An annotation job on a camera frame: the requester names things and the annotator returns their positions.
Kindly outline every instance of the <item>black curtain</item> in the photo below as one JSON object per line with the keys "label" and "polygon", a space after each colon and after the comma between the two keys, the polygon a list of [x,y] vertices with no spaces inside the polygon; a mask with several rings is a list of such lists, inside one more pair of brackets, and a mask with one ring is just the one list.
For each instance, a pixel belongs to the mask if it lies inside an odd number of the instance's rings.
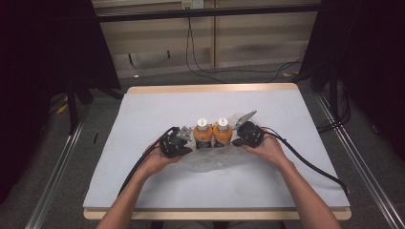
{"label": "black curtain", "polygon": [[301,73],[322,91],[336,73],[405,159],[405,2],[323,0]]}
{"label": "black curtain", "polygon": [[66,92],[69,77],[119,88],[99,24],[56,20],[94,15],[90,0],[1,1],[0,202],[30,162],[50,100]]}

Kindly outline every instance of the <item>clear plastic bag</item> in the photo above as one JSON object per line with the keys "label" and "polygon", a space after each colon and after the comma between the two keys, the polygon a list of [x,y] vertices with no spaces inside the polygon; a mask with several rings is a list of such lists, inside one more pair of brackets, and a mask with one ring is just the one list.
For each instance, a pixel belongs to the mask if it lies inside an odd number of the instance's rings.
{"label": "clear plastic bag", "polygon": [[[244,114],[234,114],[228,118],[229,125],[235,126],[238,119]],[[233,132],[232,139],[238,138],[236,131]],[[195,140],[189,142],[187,147],[190,147],[193,152],[184,156],[179,162],[184,170],[195,173],[206,173],[213,170],[223,170],[232,166],[246,163],[251,157],[251,154],[246,152],[241,147],[233,145],[220,148],[204,148],[197,149]]]}

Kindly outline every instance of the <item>black cable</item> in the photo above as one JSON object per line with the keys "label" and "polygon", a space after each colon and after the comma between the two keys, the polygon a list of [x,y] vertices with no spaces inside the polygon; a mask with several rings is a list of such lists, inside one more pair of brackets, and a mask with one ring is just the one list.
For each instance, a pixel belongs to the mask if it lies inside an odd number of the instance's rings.
{"label": "black cable", "polygon": [[191,41],[192,41],[192,47],[193,47],[194,60],[196,61],[196,57],[195,57],[195,53],[194,53],[194,39],[193,39],[193,35],[192,35],[193,32],[191,31],[190,18],[188,18],[187,46],[186,46],[186,48],[185,48],[185,65],[187,65],[187,68],[190,70],[190,72],[192,72],[192,73],[195,74],[196,76],[204,77],[204,78],[210,78],[210,79],[213,79],[213,80],[215,80],[215,81],[217,81],[217,82],[220,82],[220,83],[223,83],[223,84],[227,84],[226,82],[224,82],[224,81],[222,81],[222,80],[220,80],[220,79],[217,79],[217,78],[215,78],[215,77],[211,77],[211,76],[208,76],[208,75],[196,73],[196,72],[194,72],[194,71],[190,68],[190,66],[188,65],[188,40],[189,40],[189,38],[190,38],[190,33],[191,33]]}
{"label": "black cable", "polygon": [[185,53],[185,62],[186,62],[187,68],[197,76],[211,78],[211,79],[214,79],[214,80],[216,80],[218,82],[221,82],[221,83],[226,83],[226,82],[223,82],[222,80],[219,80],[219,79],[211,77],[211,76],[198,74],[198,73],[194,72],[193,70],[191,70],[190,66],[188,65],[188,40],[189,40],[190,36],[191,36],[192,53],[193,53],[194,62],[196,63],[197,68],[200,71],[204,72],[204,73],[276,73],[276,75],[273,78],[271,78],[269,81],[266,82],[266,83],[269,83],[269,82],[273,81],[278,76],[278,74],[279,74],[279,72],[281,70],[285,70],[285,69],[291,67],[292,65],[294,65],[296,63],[299,63],[300,60],[303,59],[303,57],[301,57],[301,58],[299,58],[299,59],[297,59],[295,61],[288,62],[288,63],[282,65],[277,70],[271,70],[271,71],[257,71],[257,70],[217,70],[217,71],[207,71],[207,70],[204,70],[204,69],[202,69],[200,67],[200,65],[199,65],[199,63],[197,62],[197,59],[196,59],[193,29],[191,28],[190,18],[188,18],[187,48],[186,48],[186,53]]}
{"label": "black cable", "polygon": [[125,179],[125,181],[123,182],[121,189],[119,189],[118,192],[118,196],[119,194],[121,194],[122,190],[124,190],[124,188],[127,186],[128,182],[131,180],[132,175],[134,174],[134,172],[138,169],[139,165],[143,162],[143,160],[146,159],[146,157],[156,148],[158,148],[159,146],[156,146],[165,135],[167,135],[167,133],[169,133],[172,130],[172,128],[170,128],[169,130],[167,130],[163,135],[161,135],[152,145],[150,145],[145,152],[142,154],[142,156],[140,157],[140,159],[137,161],[137,163],[134,165],[134,167],[132,168],[131,172],[128,174],[127,178]]}
{"label": "black cable", "polygon": [[341,103],[343,103],[342,115],[341,116],[338,115],[337,120],[328,125],[323,125],[323,123],[328,122],[328,120],[323,121],[320,125],[318,125],[316,127],[316,129],[318,130],[318,133],[324,133],[326,131],[333,130],[334,128],[344,125],[349,121],[349,119],[351,118],[352,112],[351,112],[349,98],[348,98],[346,90],[344,90],[344,92],[343,92]]}
{"label": "black cable", "polygon": [[322,176],[324,176],[324,177],[327,177],[327,178],[333,180],[334,182],[338,183],[338,184],[342,187],[343,192],[345,192],[346,196],[348,195],[348,193],[349,193],[349,188],[348,188],[348,186],[347,186],[343,181],[341,181],[340,179],[338,179],[338,178],[336,178],[336,177],[334,177],[334,176],[332,176],[332,175],[330,175],[330,174],[324,172],[323,170],[321,170],[321,169],[319,169],[318,167],[316,167],[316,166],[314,166],[313,164],[311,164],[309,161],[307,161],[305,158],[303,158],[300,154],[298,154],[298,152],[297,152],[290,144],[288,144],[288,142],[287,142],[286,139],[283,139],[283,138],[282,138],[280,135],[278,135],[276,132],[274,132],[275,134],[270,133],[270,132],[265,132],[265,133],[266,133],[267,135],[272,135],[272,136],[276,137],[277,139],[279,139],[281,142],[283,142],[283,144],[286,145],[287,148],[289,148],[289,149],[292,151],[292,153],[295,154],[295,156],[297,156],[302,162],[304,162],[304,164],[306,164],[307,166],[309,166],[312,170],[314,170],[314,171],[317,172],[318,174],[320,174],[320,175],[322,175]]}

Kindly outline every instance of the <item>white paper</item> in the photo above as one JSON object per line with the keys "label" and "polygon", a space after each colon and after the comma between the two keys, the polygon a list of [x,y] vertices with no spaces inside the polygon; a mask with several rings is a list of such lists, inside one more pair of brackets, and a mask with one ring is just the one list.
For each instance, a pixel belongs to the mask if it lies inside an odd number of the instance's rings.
{"label": "white paper", "polygon": [[[194,127],[199,118],[247,114],[275,130],[309,162],[336,176],[305,102],[297,90],[126,94],[117,120],[96,166],[85,208],[109,208],[143,151],[173,126]],[[317,174],[283,146],[314,190],[330,207],[347,207],[341,187]],[[208,171],[193,169],[193,154],[167,166],[145,183],[137,202],[141,209],[226,209],[294,207],[286,184],[274,166],[233,146],[234,156],[218,159]]]}

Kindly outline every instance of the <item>orange bottle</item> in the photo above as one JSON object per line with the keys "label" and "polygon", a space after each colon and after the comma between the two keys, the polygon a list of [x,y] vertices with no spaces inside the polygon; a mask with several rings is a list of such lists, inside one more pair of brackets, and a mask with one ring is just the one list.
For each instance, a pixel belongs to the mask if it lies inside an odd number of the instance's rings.
{"label": "orange bottle", "polygon": [[215,143],[214,147],[223,147],[230,145],[230,138],[232,138],[232,128],[228,125],[226,118],[220,118],[215,123],[214,128]]}
{"label": "orange bottle", "polygon": [[208,122],[204,118],[200,118],[197,121],[197,126],[193,130],[194,138],[196,139],[196,147],[200,148],[212,148],[212,127],[208,125]]}

